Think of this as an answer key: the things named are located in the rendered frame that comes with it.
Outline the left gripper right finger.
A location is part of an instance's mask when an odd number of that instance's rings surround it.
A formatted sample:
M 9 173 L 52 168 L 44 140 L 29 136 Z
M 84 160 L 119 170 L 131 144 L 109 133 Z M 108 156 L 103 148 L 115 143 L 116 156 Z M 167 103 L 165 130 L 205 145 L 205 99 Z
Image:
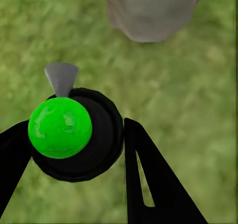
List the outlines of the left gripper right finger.
M 124 119 L 128 224 L 208 224 L 143 126 Z M 136 152 L 155 207 L 143 203 Z

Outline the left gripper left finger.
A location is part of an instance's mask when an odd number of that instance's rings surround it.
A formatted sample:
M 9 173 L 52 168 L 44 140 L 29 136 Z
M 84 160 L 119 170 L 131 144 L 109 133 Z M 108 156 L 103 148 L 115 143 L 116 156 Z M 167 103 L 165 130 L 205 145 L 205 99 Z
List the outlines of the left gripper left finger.
M 0 133 L 0 218 L 31 158 L 25 120 Z

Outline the pesticide atomizer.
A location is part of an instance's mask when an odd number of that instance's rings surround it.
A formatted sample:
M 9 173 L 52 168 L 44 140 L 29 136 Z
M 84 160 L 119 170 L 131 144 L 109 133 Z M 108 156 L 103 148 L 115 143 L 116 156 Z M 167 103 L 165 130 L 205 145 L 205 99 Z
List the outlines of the pesticide atomizer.
M 102 93 L 72 88 L 77 66 L 53 63 L 44 70 L 55 94 L 33 111 L 28 122 L 31 157 L 57 180 L 90 181 L 123 154 L 122 116 Z

